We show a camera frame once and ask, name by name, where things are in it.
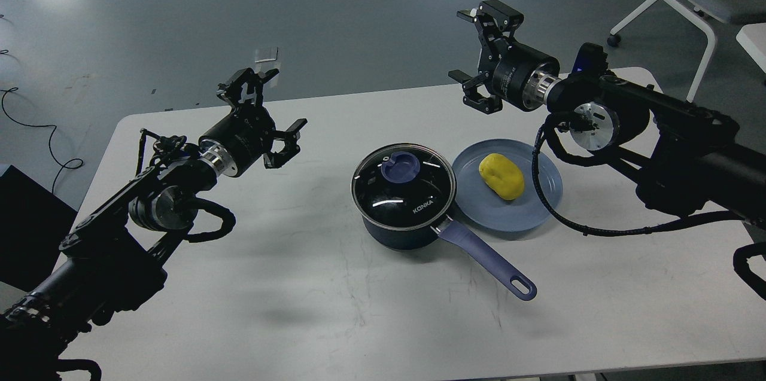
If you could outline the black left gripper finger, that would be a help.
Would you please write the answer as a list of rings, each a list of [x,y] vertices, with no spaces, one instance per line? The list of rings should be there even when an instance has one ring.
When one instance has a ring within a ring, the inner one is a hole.
[[[225,83],[218,85],[217,98],[232,109],[262,108],[265,85],[279,75],[279,69],[256,72],[252,68],[236,71]]]
[[[298,144],[300,138],[300,131],[308,124],[306,118],[299,118],[293,122],[287,130],[271,129],[266,132],[266,139],[270,139],[272,142],[282,142],[284,146],[278,152],[271,152],[266,150],[263,154],[263,163],[266,169],[279,169],[287,164],[290,160],[295,158],[300,152],[300,146]]]

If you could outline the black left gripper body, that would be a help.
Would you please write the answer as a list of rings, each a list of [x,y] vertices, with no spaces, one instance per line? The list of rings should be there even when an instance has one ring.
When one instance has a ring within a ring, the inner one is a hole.
[[[213,145],[224,149],[230,160],[223,174],[241,176],[271,150],[275,122],[266,108],[236,108],[199,138],[202,150]]]

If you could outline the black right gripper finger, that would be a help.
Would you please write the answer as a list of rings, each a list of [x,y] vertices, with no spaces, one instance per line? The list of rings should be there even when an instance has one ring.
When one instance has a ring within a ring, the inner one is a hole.
[[[515,42],[515,31],[524,22],[524,15],[500,0],[487,0],[476,8],[458,10],[457,18],[476,28],[481,55],[479,64],[499,62]]]
[[[484,96],[479,94],[479,87],[490,80],[488,71],[481,71],[475,77],[468,76],[464,71],[455,69],[448,72],[448,77],[460,84],[463,91],[463,103],[484,114],[494,114],[503,109],[501,99],[489,94]]]

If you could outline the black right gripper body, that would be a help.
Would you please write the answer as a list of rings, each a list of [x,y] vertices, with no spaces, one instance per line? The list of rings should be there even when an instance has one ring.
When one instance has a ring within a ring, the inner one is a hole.
[[[543,105],[539,81],[559,75],[559,61],[522,43],[511,43],[493,70],[492,93],[521,111]]]

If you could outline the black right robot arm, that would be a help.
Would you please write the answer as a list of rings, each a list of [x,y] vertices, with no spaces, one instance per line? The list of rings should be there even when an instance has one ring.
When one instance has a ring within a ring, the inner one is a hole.
[[[487,0],[457,11],[481,43],[477,75],[452,70],[463,103],[484,114],[504,103],[548,115],[533,145],[533,185],[545,209],[585,236],[638,236],[723,221],[764,229],[764,155],[736,143],[738,123],[714,109],[660,94],[610,70],[602,46],[584,43],[566,77],[555,57],[515,39],[524,16],[506,3]],[[648,209],[675,220],[610,230],[582,225],[556,212],[539,182],[539,155],[548,144],[561,161],[581,167],[610,166],[636,185]]]

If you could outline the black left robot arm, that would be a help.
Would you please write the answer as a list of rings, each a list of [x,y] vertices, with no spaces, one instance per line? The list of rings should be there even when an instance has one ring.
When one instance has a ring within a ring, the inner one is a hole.
[[[183,242],[209,242],[235,228],[230,209],[201,192],[241,176],[257,160],[278,169],[299,153],[300,118],[278,130],[265,85],[279,69],[236,71],[216,95],[230,112],[190,143],[140,131],[136,176],[77,224],[59,245],[65,263],[2,315],[2,379],[58,380],[103,373],[91,359],[63,359],[79,335],[133,311],[164,288],[165,263]]]

